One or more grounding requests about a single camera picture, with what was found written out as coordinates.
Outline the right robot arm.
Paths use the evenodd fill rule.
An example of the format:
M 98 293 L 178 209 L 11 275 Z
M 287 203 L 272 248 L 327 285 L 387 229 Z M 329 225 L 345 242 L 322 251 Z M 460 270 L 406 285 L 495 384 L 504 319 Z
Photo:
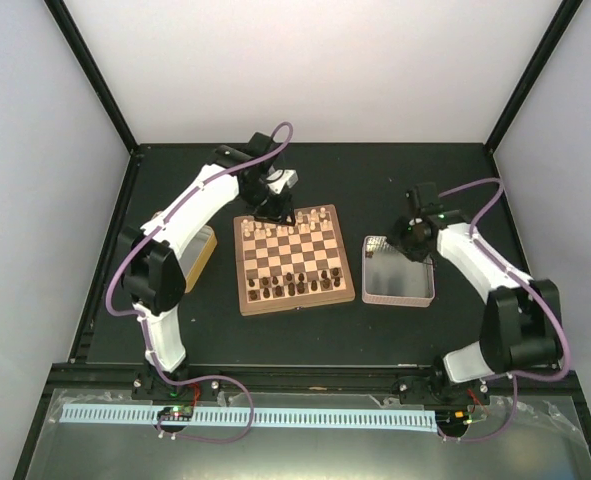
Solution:
M 422 183 L 406 193 L 409 213 L 386 241 L 412 262 L 439 256 L 473 286 L 485 308 L 479 338 L 438 358 L 429 379 L 432 396 L 451 403 L 473 381 L 502 376 L 556 382 L 570 369 L 558 287 L 513 266 L 481 235 L 479 215 L 448 210 L 443 193 Z

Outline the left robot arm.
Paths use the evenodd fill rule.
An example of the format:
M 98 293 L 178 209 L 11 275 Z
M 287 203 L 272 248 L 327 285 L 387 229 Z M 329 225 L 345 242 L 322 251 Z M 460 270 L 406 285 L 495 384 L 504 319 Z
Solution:
M 182 397 L 190 384 L 188 372 L 179 368 L 186 359 L 179 304 L 186 293 L 189 246 L 208 221 L 236 199 L 260 222 L 293 224 L 291 190 L 297 173 L 273 167 L 288 144 L 257 132 L 241 149 L 218 146 L 170 205 L 120 234 L 126 254 L 108 285 L 105 307 L 115 317 L 135 316 L 145 358 L 157 370 L 154 386 L 168 399 Z

